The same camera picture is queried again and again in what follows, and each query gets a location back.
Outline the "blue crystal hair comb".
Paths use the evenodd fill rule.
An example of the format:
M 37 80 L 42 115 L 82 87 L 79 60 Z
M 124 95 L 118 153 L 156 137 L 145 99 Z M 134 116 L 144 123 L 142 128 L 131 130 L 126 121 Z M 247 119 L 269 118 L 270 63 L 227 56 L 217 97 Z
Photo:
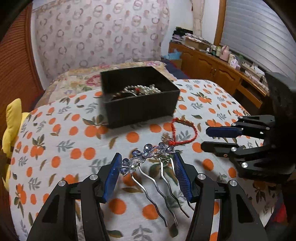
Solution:
M 165 226 L 169 222 L 179 225 L 177 212 L 189 218 L 184 208 L 186 198 L 181 193 L 180 181 L 175 174 L 174 154 L 178 151 L 163 142 L 146 144 L 142 150 L 135 149 L 122 161 L 120 174 L 135 184 L 134 190 L 143 193 Z

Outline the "black jewelry box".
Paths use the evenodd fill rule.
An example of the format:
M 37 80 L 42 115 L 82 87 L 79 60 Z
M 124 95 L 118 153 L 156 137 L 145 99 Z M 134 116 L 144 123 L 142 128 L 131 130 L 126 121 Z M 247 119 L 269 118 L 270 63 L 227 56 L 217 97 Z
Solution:
M 100 75 L 102 103 L 109 128 L 119 128 L 173 115 L 180 90 L 152 66 L 105 71 Z M 128 86 L 148 87 L 152 84 L 160 90 L 160 93 L 113 97 Z

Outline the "wooden dresser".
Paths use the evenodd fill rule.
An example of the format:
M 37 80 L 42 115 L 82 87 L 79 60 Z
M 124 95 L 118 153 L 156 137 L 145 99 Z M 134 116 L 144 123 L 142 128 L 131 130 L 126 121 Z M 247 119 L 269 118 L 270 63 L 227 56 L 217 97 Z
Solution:
M 181 52 L 181 70 L 192 79 L 210 80 L 240 101 L 249 112 L 258 112 L 269 94 L 250 78 L 212 55 L 170 42 L 169 53 Z

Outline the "pink bottle on dresser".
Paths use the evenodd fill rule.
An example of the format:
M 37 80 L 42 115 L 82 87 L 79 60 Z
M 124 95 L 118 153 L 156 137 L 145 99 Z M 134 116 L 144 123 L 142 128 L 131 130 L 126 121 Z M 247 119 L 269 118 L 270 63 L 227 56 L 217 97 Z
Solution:
M 230 55 L 229 47 L 226 46 L 226 45 L 223 46 L 223 47 L 221 48 L 220 59 L 223 60 L 223 61 L 228 62 L 229 55 Z

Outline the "orange print bedspread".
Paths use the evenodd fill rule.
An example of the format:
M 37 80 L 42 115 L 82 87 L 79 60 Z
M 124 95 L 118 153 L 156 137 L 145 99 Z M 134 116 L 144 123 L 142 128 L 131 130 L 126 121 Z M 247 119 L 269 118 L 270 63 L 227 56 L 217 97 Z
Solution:
M 227 159 L 201 150 L 208 141 L 206 128 L 229 126 L 245 109 L 219 85 L 207 80 L 177 80 L 180 90 L 175 116 L 195 127 L 175 123 L 176 139 L 188 141 L 179 146 L 186 163 L 215 181 L 235 179 L 265 225 L 276 203 L 275 186 L 238 177 Z M 100 89 L 73 95 L 32 111 L 24 121 L 11 159 L 9 180 L 11 216 L 16 234 L 26 240 L 40 209 L 60 180 L 76 183 L 111 162 L 115 153 L 130 157 L 145 144 L 157 145 L 170 135 L 171 117 L 158 118 L 130 126 L 110 129 L 102 106 Z M 179 225 L 166 227 L 143 193 L 134 190 L 130 178 L 120 176 L 113 196 L 102 205 L 111 240 L 184 240 L 191 206 L 183 205 L 189 218 L 177 212 Z

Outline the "window roller blind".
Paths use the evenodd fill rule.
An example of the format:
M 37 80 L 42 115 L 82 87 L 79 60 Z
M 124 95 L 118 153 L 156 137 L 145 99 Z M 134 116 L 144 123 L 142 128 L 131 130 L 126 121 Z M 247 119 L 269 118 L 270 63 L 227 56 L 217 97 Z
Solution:
M 295 80 L 295 40 L 264 1 L 226 2 L 221 45 Z

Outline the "clutter pile on dresser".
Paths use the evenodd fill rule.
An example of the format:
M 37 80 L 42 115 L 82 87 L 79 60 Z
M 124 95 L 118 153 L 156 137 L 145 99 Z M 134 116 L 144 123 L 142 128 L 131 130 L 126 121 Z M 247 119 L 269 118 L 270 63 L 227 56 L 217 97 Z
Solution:
M 211 47 L 211 44 L 207 40 L 195 36 L 192 30 L 187 30 L 181 27 L 175 28 L 171 41 L 196 50 L 207 50 Z

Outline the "yellow plush toy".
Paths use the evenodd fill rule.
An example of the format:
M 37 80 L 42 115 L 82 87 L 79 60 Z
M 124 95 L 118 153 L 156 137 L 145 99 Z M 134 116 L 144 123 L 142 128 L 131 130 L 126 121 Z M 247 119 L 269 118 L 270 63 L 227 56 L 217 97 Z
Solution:
M 6 130 L 1 141 L 1 183 L 3 183 L 7 192 L 9 192 L 11 168 L 9 161 L 13 154 L 18 133 L 28 115 L 29 113 L 22 111 L 20 98 L 15 99 L 6 107 Z

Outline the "cream curtain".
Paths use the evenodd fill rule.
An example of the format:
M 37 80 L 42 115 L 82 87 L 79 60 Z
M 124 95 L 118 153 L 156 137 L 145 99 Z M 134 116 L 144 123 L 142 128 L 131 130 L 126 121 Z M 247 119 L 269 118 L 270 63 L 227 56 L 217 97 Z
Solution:
M 192 0 L 191 2 L 193 11 L 193 34 L 201 37 L 205 0 Z

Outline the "wooden slatted panel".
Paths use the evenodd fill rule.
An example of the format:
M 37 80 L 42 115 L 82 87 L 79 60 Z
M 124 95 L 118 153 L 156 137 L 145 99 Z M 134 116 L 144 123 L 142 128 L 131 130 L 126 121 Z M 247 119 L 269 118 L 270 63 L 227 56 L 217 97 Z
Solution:
M 20 98 L 31 111 L 44 94 L 33 56 L 31 15 L 33 2 L 19 1 L 1 34 L 1 133 L 6 129 L 6 106 Z

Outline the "patterned headboard cushion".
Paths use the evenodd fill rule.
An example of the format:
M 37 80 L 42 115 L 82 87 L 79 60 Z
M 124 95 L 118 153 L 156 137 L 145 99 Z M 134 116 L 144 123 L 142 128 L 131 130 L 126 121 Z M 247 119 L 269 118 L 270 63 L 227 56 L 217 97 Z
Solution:
M 51 1 L 33 10 L 48 80 L 76 68 L 159 60 L 167 1 Z

